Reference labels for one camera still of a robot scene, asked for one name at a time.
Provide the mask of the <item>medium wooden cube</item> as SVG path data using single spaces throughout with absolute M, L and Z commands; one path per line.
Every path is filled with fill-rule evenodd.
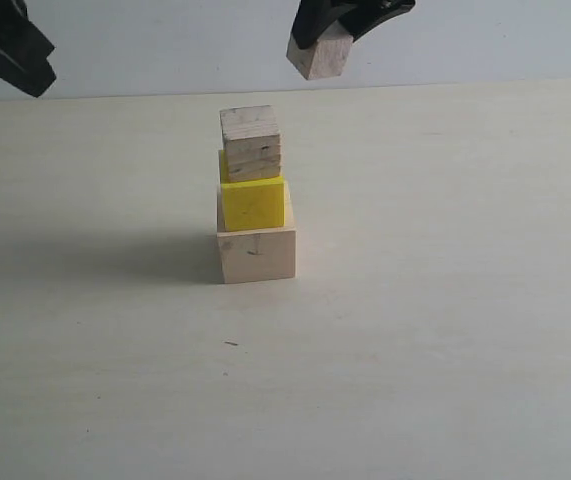
M 281 134 L 271 105 L 224 109 L 219 116 L 230 182 L 281 175 Z

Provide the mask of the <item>small wooden cube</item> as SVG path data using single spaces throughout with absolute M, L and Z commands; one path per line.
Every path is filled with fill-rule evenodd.
M 352 45 L 353 37 L 334 22 L 307 49 L 299 48 L 291 35 L 286 57 L 306 80 L 334 78 L 342 75 Z

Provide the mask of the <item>yellow cube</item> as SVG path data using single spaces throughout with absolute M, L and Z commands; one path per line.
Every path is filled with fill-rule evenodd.
M 225 151 L 219 154 L 220 193 L 227 231 L 277 228 L 285 224 L 285 185 L 282 175 L 232 182 Z

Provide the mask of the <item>large wooden base cube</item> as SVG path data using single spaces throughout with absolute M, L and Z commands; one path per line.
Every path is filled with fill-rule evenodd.
M 294 278 L 296 225 L 289 184 L 284 184 L 284 225 L 228 232 L 217 192 L 217 243 L 225 284 Z

